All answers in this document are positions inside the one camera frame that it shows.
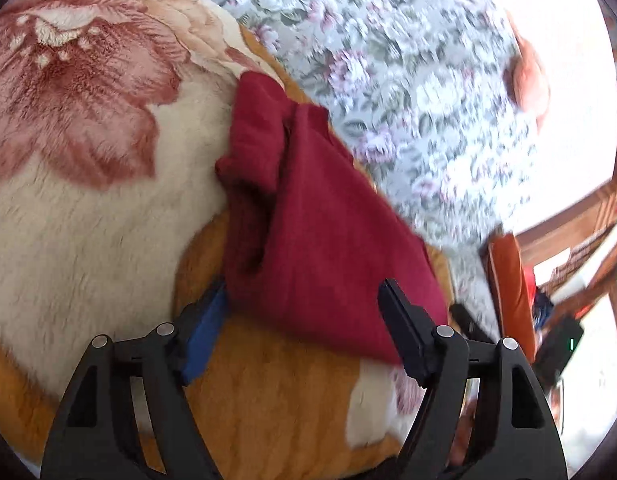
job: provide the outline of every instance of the orange cloth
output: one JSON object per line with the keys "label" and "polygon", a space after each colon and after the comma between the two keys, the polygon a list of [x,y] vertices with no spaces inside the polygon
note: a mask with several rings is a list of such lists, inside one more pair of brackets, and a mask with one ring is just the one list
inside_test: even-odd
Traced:
{"label": "orange cloth", "polygon": [[533,315],[521,253],[513,234],[490,241],[485,268],[499,315],[501,334],[516,339],[532,363],[537,351]]}

